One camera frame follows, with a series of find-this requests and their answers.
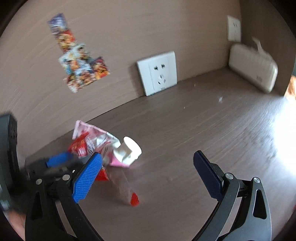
wall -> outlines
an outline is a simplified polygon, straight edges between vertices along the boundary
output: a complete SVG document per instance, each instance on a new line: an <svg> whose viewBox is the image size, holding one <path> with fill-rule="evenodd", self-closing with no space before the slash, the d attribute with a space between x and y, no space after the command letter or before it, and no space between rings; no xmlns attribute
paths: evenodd
<svg viewBox="0 0 296 241"><path fill-rule="evenodd" d="M240 0L242 43L256 47L252 36L270 53L279 69L274 88L284 95L295 63L296 40L285 20L268 0Z"/></svg>
<svg viewBox="0 0 296 241"><path fill-rule="evenodd" d="M63 83L62 52L47 26L59 12L111 70L76 94ZM226 15L240 18L238 0L29 0L0 38L0 112L16 116L21 154L142 96L139 59L175 51L178 80L226 66Z"/></svg>

textured blue pad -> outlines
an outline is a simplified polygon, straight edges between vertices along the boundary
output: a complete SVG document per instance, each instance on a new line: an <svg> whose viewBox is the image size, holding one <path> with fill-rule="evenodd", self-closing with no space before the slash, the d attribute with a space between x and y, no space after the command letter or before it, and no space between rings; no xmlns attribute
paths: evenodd
<svg viewBox="0 0 296 241"><path fill-rule="evenodd" d="M73 158L73 154L71 152L63 152L56 156L52 156L49 158L48 162L46 163L47 167L57 167L60 164L65 163L66 161Z"/></svg>
<svg viewBox="0 0 296 241"><path fill-rule="evenodd" d="M209 160L200 150L194 153L193 164L210 196L217 199L219 202L222 201L222 183L211 168Z"/></svg>
<svg viewBox="0 0 296 241"><path fill-rule="evenodd" d="M96 176L103 166L103 160L100 154L94 153L84 165L83 169L73 180L72 197L76 203L86 197Z"/></svg>

black device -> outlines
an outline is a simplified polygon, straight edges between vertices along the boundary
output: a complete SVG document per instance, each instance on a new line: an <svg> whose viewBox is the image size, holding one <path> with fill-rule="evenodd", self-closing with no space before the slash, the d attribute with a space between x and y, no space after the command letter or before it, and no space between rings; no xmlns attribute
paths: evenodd
<svg viewBox="0 0 296 241"><path fill-rule="evenodd" d="M17 176L22 176L22 172L18 170L18 166L14 167L17 164L16 152L13 158L9 154L16 150L16 120L10 114L3 115L0 117L0 124L6 130L2 129L0 138L4 143L8 143L4 145L5 148L3 147L6 152L1 152L1 165L6 161L4 166L8 172L11 172L2 176L1 186L7 188L5 195L9 197L9 190L11 188L13 190L13 187L19 185L19 180L24 181L24 178ZM72 166L75 168L74 172L71 168L62 171L55 169L51 172L52 166L60 164L60 160L60 156L52 159L44 158L26 168L25 176L30 185L26 185L24 191L28 192L30 187L31 196L25 224L26 241L104 241L78 204L79 198L85 197L89 189L84 191L83 197L81 194L77 197L74 191L75 185L88 179L89 176L85 174L98 173L102 165L100 155L94 153L85 165L75 164ZM217 164L210 163L200 150L194 154L193 164L210 196L218 203L192 241L271 240L269 207L258 177L254 177L251 181L236 179L232 173L224 173ZM238 197L242 197L241 204L231 230L219 236ZM76 237L66 232L55 205L56 200L60 200Z"/></svg>

card collage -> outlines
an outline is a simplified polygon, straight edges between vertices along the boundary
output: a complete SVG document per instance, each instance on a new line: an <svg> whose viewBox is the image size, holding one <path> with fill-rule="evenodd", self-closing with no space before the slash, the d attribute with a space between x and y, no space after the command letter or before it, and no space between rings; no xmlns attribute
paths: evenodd
<svg viewBox="0 0 296 241"><path fill-rule="evenodd" d="M110 74L102 57L93 59L86 50L85 44L77 45L62 13L53 17L48 21L48 24L64 52L64 55L59 58L59 62L68 74L64 81L72 92L76 93L83 87Z"/></svg>

white outlet plate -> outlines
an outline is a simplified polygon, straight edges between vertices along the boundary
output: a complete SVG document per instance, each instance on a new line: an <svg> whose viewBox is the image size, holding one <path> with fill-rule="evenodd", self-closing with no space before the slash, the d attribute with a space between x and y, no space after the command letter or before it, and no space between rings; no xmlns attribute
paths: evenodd
<svg viewBox="0 0 296 241"><path fill-rule="evenodd" d="M176 57L173 51L139 60L137 65L146 96L177 84Z"/></svg>
<svg viewBox="0 0 296 241"><path fill-rule="evenodd" d="M241 23L239 19L227 16L228 19L228 40L233 42L241 42Z"/></svg>

